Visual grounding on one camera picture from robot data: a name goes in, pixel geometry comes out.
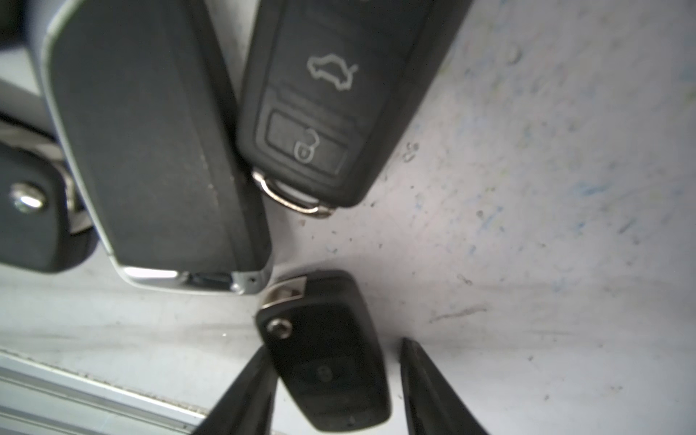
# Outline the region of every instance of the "unlock button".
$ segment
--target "unlock button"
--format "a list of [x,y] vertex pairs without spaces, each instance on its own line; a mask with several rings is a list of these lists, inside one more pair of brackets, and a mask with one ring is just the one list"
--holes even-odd
[[329,175],[339,173],[346,157],[345,147],[278,111],[271,113],[266,140],[298,164]]

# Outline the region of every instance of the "dirty white surface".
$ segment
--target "dirty white surface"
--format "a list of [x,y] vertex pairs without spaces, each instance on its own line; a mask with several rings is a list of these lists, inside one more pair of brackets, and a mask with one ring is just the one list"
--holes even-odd
[[[254,1],[214,0],[239,88]],[[492,435],[696,433],[696,3],[477,0],[365,201],[268,203],[276,275],[355,275],[390,361],[419,340]],[[122,283],[103,251],[0,268],[0,346],[211,407],[255,298]],[[274,427],[314,433],[287,395]]]

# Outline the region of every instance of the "plastic key housing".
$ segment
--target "plastic key housing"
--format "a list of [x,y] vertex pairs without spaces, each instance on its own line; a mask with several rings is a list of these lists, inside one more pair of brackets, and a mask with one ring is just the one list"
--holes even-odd
[[389,418],[377,334],[353,278],[315,272],[266,290],[256,325],[274,367],[318,429],[345,432]]
[[358,204],[470,4],[262,0],[237,124],[237,147],[262,189],[316,217],[331,212],[293,196],[293,189],[329,209]]

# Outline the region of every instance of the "car key fob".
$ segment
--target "car key fob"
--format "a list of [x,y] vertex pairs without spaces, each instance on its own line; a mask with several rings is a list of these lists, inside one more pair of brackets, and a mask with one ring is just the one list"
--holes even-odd
[[156,289],[263,290],[271,238],[235,152],[237,103],[205,2],[32,0],[27,15],[61,145],[118,273]]
[[94,251],[97,233],[50,138],[0,120],[0,190],[0,262],[55,273]]
[[266,292],[256,326],[278,376],[314,427],[352,431],[389,418],[382,353],[353,278],[315,272]]
[[237,123],[257,184],[314,217],[358,204],[471,2],[261,0]]

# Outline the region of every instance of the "silver metal trim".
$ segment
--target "silver metal trim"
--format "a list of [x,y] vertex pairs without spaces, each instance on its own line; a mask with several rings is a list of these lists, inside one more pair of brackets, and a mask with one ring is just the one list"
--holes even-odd
[[277,317],[266,324],[266,332],[279,340],[290,338],[292,323],[288,319]]
[[[66,400],[73,404],[73,409],[82,406],[86,412],[93,409],[95,412],[114,413],[126,418],[131,416],[142,422],[173,429],[177,433],[189,433],[191,428],[197,427],[205,419],[207,413],[204,409],[164,402],[4,350],[0,350],[0,383],[26,387],[27,393],[32,395],[54,397],[53,400],[57,401]],[[12,407],[32,407],[31,403],[24,405],[13,402]]]
[[266,288],[273,271],[273,255],[271,254],[263,269],[258,271],[233,271],[232,285],[228,290],[214,289],[192,285],[191,273],[185,271],[146,269],[119,264],[113,255],[109,259],[116,268],[118,275],[130,285],[146,290],[180,294],[200,294],[207,296],[247,295],[257,294]]
[[336,211],[335,207],[331,207],[330,205],[326,205],[323,203],[316,203],[314,205],[310,205],[305,204],[298,198],[286,198],[284,195],[287,194],[281,193],[281,190],[276,186],[276,183],[272,179],[266,178],[266,176],[258,169],[254,169],[252,171],[251,177],[254,179],[254,182],[256,182],[256,184],[261,188],[261,190],[263,190],[263,192],[266,195],[268,195],[268,197],[270,197],[277,203],[293,210],[294,212],[302,213],[316,219],[325,219],[331,216]]
[[51,53],[52,53],[52,48],[56,43],[56,39],[58,35],[60,34],[61,30],[65,26],[65,24],[68,22],[70,16],[74,14],[74,12],[80,7],[80,5],[84,2],[85,0],[66,0],[65,3],[63,3],[56,13],[53,15],[53,17],[50,19],[49,24],[46,29],[46,34],[44,35],[44,38],[42,39],[42,43],[40,44],[41,49],[40,49],[40,59],[39,59],[39,79],[40,83],[43,87],[44,94],[46,97],[46,103],[49,107],[49,112],[53,118],[55,127],[56,127],[56,133],[58,134],[58,137],[60,139],[60,143],[63,146],[63,151],[65,153],[65,158],[68,161],[68,164],[70,168],[72,169],[72,174],[74,177],[74,181],[77,184],[78,190],[82,194],[82,199],[85,205],[85,208],[89,211],[89,214],[92,216],[92,221],[94,223],[95,228],[97,229],[97,233],[100,236],[100,239],[102,241],[102,244],[104,245],[104,249],[106,250],[106,254],[109,256],[109,259],[111,263],[113,264],[114,268],[118,272],[118,275],[128,282],[131,285],[134,285],[135,287],[147,289],[147,290],[156,290],[160,292],[172,292],[172,293],[184,293],[184,294],[201,294],[201,295],[211,295],[211,296],[216,296],[216,295],[227,295],[227,294],[253,294],[256,292],[259,292],[260,290],[263,289],[263,287],[268,283],[268,278],[270,277],[270,271],[273,269],[273,255],[269,256],[268,262],[264,266],[264,268],[260,271],[252,271],[252,272],[231,272],[232,276],[235,274],[250,274],[250,275],[244,275],[242,278],[246,278],[244,282],[247,282],[250,277],[253,277],[256,279],[256,281],[253,283],[254,285],[239,285],[237,288],[239,289],[238,291],[220,291],[217,289],[205,289],[203,287],[196,287],[193,285],[190,285],[189,283],[189,277],[190,277],[190,272],[188,271],[157,271],[156,269],[144,269],[144,270],[151,270],[153,275],[157,275],[157,272],[173,272],[171,274],[170,278],[143,278],[143,277],[135,277],[133,274],[129,274],[127,272],[129,266],[122,265],[118,262],[116,259],[114,252],[113,252],[113,246],[111,245],[111,242],[109,241],[109,237],[106,234],[106,230],[104,229],[104,226],[102,225],[102,222],[99,219],[99,216],[96,212],[94,203],[90,199],[90,196],[88,194],[87,188],[85,186],[84,180],[82,178],[82,175],[79,171],[79,167],[77,165],[77,160],[75,159],[74,155],[72,154],[72,148],[70,146],[70,141],[68,140],[68,135],[65,132],[65,128],[63,126],[63,119],[61,117],[61,113],[58,110],[58,105],[56,104],[56,100],[54,97],[53,93],[53,88],[51,87],[51,81],[50,81],[50,60],[51,60]]
[[31,184],[13,183],[9,196],[15,209],[23,214],[40,212],[46,206],[46,194]]
[[258,294],[266,288],[273,272],[273,254],[263,269],[250,272],[232,272],[232,287],[230,290],[239,295]]
[[261,298],[260,310],[272,307],[278,303],[304,298],[307,287],[307,277],[298,276],[275,283],[268,287]]

